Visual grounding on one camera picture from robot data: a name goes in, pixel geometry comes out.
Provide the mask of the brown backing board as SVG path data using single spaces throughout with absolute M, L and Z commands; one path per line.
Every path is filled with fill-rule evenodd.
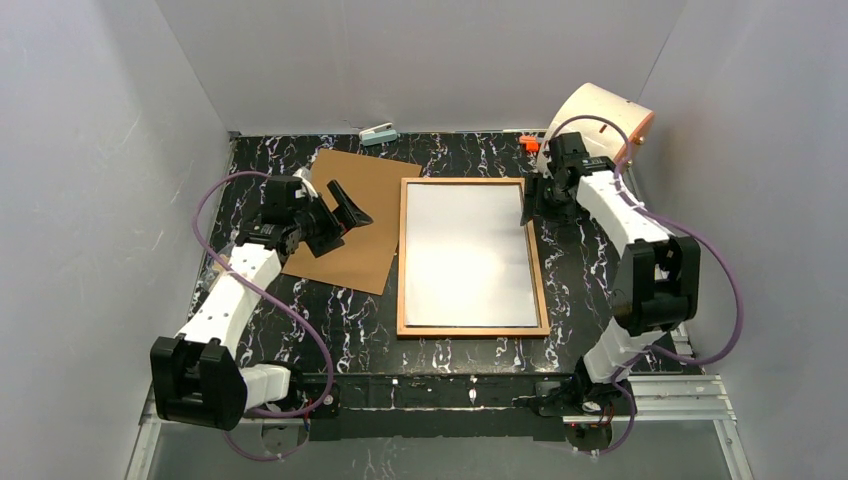
M 342 234 L 314 254 L 297 249 L 283 267 L 287 275 L 381 295 L 399 242 L 401 180 L 417 178 L 422 167 L 398 160 L 322 149 L 311 181 Z

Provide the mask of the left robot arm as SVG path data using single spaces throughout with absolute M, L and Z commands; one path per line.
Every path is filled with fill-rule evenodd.
M 228 258 L 201 244 L 223 269 L 202 305 L 175 336 L 157 338 L 150 349 L 156 413 L 164 420 L 230 431 L 246 414 L 305 417 L 331 395 L 334 372 L 327 345 L 267 288 L 300 244 L 320 257 L 342 247 L 348 232 L 373 219 L 335 180 L 327 185 L 336 202 L 330 208 L 305 168 L 293 176 L 264 179 L 262 201 L 247 215 Z M 318 395 L 309 396 L 301 371 L 290 363 L 238 366 L 239 340 L 261 300 L 283 310 L 315 340 L 329 369 Z

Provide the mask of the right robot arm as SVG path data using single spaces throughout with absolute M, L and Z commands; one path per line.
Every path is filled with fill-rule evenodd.
M 677 236 L 623 200 L 615 164 L 593 156 L 578 132 L 547 142 L 547 170 L 524 178 L 521 225 L 536 218 L 575 219 L 587 211 L 619 255 L 610 293 L 612 320 L 582 355 L 566 380 L 543 381 L 530 397 L 516 398 L 542 417 L 583 412 L 612 415 L 638 411 L 628 376 L 640 356 L 697 310 L 701 249 L 690 236 Z

